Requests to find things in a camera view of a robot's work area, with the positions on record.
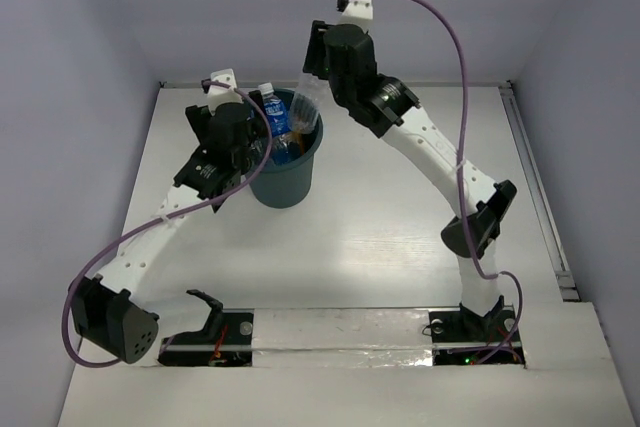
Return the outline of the clear crushed bottle white cap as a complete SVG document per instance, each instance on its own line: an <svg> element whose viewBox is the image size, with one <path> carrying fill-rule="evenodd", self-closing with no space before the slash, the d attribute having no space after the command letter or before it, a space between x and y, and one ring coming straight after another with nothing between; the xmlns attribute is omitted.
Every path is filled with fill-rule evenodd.
<svg viewBox="0 0 640 427"><path fill-rule="evenodd" d="M256 139L250 147L249 151L249 160L250 160L250 169L254 170L258 167L265 158L266 148L268 146L268 142L266 138Z"/></svg>

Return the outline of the blue label white cap bottle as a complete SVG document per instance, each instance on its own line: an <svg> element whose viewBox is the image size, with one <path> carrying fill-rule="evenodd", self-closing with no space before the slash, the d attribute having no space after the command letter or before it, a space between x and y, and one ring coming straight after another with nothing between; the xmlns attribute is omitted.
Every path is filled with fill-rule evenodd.
<svg viewBox="0 0 640 427"><path fill-rule="evenodd" d="M274 137L279 137L290 131L288 124L288 111L284 102L275 94L271 83L258 86L265 114L269 120L271 132Z"/></svg>

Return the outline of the clear bottle sideways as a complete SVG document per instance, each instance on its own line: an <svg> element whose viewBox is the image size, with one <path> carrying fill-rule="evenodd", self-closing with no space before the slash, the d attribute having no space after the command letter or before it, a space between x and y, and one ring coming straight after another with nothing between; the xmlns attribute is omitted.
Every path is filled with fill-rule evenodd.
<svg viewBox="0 0 640 427"><path fill-rule="evenodd" d="M319 119L319 106L326 94L326 82L303 73L289 108L289 127L299 134L310 134Z"/></svg>

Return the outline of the orange yellow label bottle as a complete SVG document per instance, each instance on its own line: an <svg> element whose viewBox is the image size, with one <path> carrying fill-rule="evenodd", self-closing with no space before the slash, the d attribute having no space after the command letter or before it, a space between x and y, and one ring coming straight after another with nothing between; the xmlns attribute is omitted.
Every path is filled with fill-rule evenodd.
<svg viewBox="0 0 640 427"><path fill-rule="evenodd" d="M303 155L306 152L306 141L305 141L305 135L300 133L300 132L293 132L292 133L294 140L298 146L299 149L299 154Z"/></svg>

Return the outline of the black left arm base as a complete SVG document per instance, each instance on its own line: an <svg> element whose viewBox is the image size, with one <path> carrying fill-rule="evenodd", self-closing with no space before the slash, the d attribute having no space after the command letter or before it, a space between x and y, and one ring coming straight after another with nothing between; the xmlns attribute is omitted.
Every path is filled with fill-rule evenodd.
<svg viewBox="0 0 640 427"><path fill-rule="evenodd" d="M165 367L251 367L254 310L227 310L222 302L196 289L187 294L206 303L208 316L200 330L164 339L158 362Z"/></svg>

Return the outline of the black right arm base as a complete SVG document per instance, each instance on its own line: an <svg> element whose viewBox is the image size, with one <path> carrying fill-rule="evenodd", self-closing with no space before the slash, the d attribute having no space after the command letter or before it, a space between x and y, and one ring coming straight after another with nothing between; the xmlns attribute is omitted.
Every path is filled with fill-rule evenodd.
<svg viewBox="0 0 640 427"><path fill-rule="evenodd" d="M431 310L422 334L432 341L436 366L524 365L524 350L515 331L516 311L500 298L484 317L462 305Z"/></svg>

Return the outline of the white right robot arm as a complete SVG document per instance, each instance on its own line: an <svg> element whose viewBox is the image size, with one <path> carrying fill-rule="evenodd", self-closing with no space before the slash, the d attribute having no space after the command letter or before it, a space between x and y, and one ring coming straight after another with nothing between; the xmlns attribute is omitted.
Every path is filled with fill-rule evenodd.
<svg viewBox="0 0 640 427"><path fill-rule="evenodd" d="M470 338L486 337L504 305L494 278L494 242L517 193L515 185L458 160L415 93L399 79L378 73L373 39L361 27L314 21L303 71L327 82L338 106L403 154L448 202L454 217L441 239L458 261L460 326Z"/></svg>

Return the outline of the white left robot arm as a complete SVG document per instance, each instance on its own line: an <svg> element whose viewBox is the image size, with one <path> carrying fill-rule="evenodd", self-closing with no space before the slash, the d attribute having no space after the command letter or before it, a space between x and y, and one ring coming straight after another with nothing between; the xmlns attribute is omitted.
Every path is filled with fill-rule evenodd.
<svg viewBox="0 0 640 427"><path fill-rule="evenodd" d="M218 210L259 175L269 158L271 129L251 98L190 106L185 115L199 144L155 215L103 248L69 286L61 338L80 366L155 364L162 340L178 334L169 327L173 319L186 321L186 336L201 342L220 333L223 305L217 299L191 288L179 300L153 300L150 282L191 214Z"/></svg>

